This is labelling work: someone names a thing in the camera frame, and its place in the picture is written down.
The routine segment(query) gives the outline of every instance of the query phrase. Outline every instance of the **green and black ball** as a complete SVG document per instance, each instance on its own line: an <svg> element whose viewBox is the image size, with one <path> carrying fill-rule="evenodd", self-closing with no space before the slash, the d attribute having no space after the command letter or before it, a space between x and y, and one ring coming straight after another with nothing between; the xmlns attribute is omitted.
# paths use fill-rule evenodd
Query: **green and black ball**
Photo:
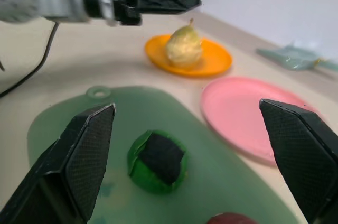
<svg viewBox="0 0 338 224"><path fill-rule="evenodd" d="M128 152L128 174L144 190L166 194L177 189L186 177L186 149L170 134L148 130Z"/></svg>

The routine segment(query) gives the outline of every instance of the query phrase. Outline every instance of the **teal plastic item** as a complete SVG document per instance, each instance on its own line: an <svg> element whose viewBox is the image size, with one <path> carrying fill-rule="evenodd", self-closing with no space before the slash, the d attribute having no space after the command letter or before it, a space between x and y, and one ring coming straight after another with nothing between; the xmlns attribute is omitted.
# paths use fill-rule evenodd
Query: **teal plastic item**
<svg viewBox="0 0 338 224"><path fill-rule="evenodd" d="M94 87L37 116L27 140L30 165L90 107L116 104L106 174L89 224L205 224L235 212L259 224L296 224L281 199L214 132L169 94L148 87ZM187 177L174 192L155 195L128 177L127 153L148 129L176 137L187 150Z"/></svg>
<svg viewBox="0 0 338 224"><path fill-rule="evenodd" d="M307 70L314 67L325 67L338 72L338 64L321 59L312 51L288 45L277 50L257 49L258 54L275 61L289 70Z"/></svg>

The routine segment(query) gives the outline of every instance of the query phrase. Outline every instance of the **yellow pear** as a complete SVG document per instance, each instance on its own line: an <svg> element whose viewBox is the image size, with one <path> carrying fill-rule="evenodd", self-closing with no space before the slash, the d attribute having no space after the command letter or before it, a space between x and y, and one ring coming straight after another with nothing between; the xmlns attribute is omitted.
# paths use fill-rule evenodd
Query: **yellow pear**
<svg viewBox="0 0 338 224"><path fill-rule="evenodd" d="M172 65L180 68L192 69L201 58L201 39L190 24L174 32L165 46L166 55Z"/></svg>

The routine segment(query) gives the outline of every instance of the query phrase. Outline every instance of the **textured grip pad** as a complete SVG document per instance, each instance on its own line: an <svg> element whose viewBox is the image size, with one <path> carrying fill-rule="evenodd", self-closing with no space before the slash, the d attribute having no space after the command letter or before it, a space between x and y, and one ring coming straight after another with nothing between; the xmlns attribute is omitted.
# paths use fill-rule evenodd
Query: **textured grip pad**
<svg viewBox="0 0 338 224"><path fill-rule="evenodd" d="M66 177L73 197L85 220L94 210L106 171L113 116L106 109L88 121L66 167Z"/></svg>
<svg viewBox="0 0 338 224"><path fill-rule="evenodd" d="M334 136L338 143L338 137L322 130L328 127L315 113L297 106L262 100L260 110L278 168L312 223L337 193L338 165L324 140Z"/></svg>

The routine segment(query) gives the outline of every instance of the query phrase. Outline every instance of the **beige table surface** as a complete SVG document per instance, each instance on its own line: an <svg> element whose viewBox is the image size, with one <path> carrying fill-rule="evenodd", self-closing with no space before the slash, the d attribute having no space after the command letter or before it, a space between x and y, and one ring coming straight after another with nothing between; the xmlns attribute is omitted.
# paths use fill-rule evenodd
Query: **beige table surface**
<svg viewBox="0 0 338 224"><path fill-rule="evenodd" d="M199 96L209 80L184 79L160 71L143 51L153 35L171 33L186 21L176 16L144 16L141 27L114 27L102 21L61 24L43 69L12 94L0 100L0 207L5 204L29 170L26 135L33 119L49 106L86 92L91 86L151 86L178 99L202 119ZM41 59L52 24L37 20L25 25L0 24L0 60L7 68L0 72L0 89L26 74ZM244 76L274 83L315 106L338 132L338 104L305 84L276 70L221 36L200 33L224 45L233 55L233 67L223 77ZM276 168L258 164L238 153L306 223L288 187Z"/></svg>

